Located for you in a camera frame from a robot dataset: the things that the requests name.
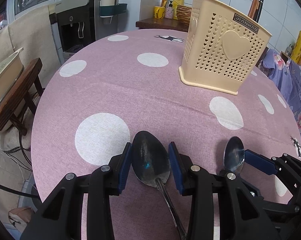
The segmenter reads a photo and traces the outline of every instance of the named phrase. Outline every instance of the blue gripper pad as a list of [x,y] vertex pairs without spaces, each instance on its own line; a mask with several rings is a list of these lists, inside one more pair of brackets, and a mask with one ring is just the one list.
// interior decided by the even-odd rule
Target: blue gripper pad
[[118,187],[117,188],[118,188],[120,194],[125,189],[127,177],[129,175],[130,165],[132,163],[131,148],[132,148],[132,144],[130,143],[129,148],[127,149],[126,155],[124,157],[121,169],[118,173]]
[[277,174],[275,164],[271,160],[251,150],[245,150],[245,162],[267,175]]
[[176,154],[178,153],[175,153],[172,143],[168,145],[168,154],[169,154],[169,162],[172,168],[172,174],[174,175],[176,188],[180,194],[183,194],[184,192],[183,175],[176,157]]

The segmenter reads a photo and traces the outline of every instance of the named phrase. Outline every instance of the purple fabric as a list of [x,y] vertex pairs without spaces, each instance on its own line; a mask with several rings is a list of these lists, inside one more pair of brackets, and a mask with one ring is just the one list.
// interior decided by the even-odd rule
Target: purple fabric
[[301,66],[290,58],[285,64],[273,49],[267,52],[263,65],[273,69],[269,78],[275,83],[289,104],[301,135]]
[[[87,163],[75,147],[78,126],[96,113],[120,117],[130,130],[130,139],[141,130],[154,134],[165,146],[174,141],[181,154],[194,164],[217,173],[222,168],[223,151],[230,137],[239,136],[245,148],[267,157],[288,153],[296,156],[291,137],[300,140],[296,121],[289,107],[279,101],[280,92],[260,70],[254,68],[237,96],[192,87],[180,80],[178,67],[185,42],[158,38],[173,36],[186,39],[187,33],[173,30],[137,30],[121,33],[129,38],[90,44],[66,63],[85,60],[79,73],[62,77],[57,72],[39,102],[32,130],[32,163],[36,185],[44,200],[69,172],[77,176],[93,172],[97,166]],[[166,57],[163,67],[138,62],[142,53]],[[274,109],[270,114],[258,95]],[[222,126],[210,110],[215,97],[230,100],[241,113],[244,126],[230,130]],[[278,193],[275,177],[267,176],[248,164],[241,176],[258,187],[266,200],[287,203],[291,194]],[[172,174],[166,189],[188,227],[191,197],[179,195]],[[130,169],[126,188],[119,197],[111,197],[116,240],[178,239],[169,209],[160,192],[142,184]],[[86,239],[84,198],[82,239]],[[218,225],[218,213],[215,225]]]

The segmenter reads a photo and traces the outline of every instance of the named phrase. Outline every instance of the perforated basket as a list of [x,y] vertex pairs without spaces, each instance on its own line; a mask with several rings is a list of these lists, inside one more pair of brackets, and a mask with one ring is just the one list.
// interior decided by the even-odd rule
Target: perforated basket
[[217,0],[193,0],[180,79],[190,86],[238,94],[271,34]]

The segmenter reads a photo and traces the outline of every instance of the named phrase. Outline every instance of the basket base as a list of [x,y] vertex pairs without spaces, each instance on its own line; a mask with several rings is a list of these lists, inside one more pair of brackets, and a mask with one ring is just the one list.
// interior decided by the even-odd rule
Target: basket base
[[227,93],[227,94],[231,94],[231,95],[234,95],[234,96],[238,95],[238,91],[237,92],[233,92],[233,91],[229,91],[229,90],[222,89],[222,88],[211,87],[211,86],[207,86],[207,85],[203,85],[203,84],[197,84],[197,83],[193,83],[193,82],[188,82],[188,81],[186,81],[184,79],[184,75],[183,75],[183,71],[182,71],[181,67],[178,68],[178,72],[179,72],[179,75],[180,75],[180,80],[185,85],[193,86],[193,87],[200,87],[200,88],[207,88],[207,89],[210,89],[210,90],[216,90],[216,91]]

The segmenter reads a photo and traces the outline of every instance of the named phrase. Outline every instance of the purple floral cloth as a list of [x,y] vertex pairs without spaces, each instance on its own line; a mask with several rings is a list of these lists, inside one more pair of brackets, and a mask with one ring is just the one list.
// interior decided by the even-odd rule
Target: purple floral cloth
[[[265,68],[272,69],[269,79],[275,83],[290,106],[301,135],[301,66],[290,58],[285,64],[278,52],[273,49],[267,52],[263,59],[263,65]],[[292,138],[292,142],[297,153],[301,155],[299,142],[296,142],[294,138]]]

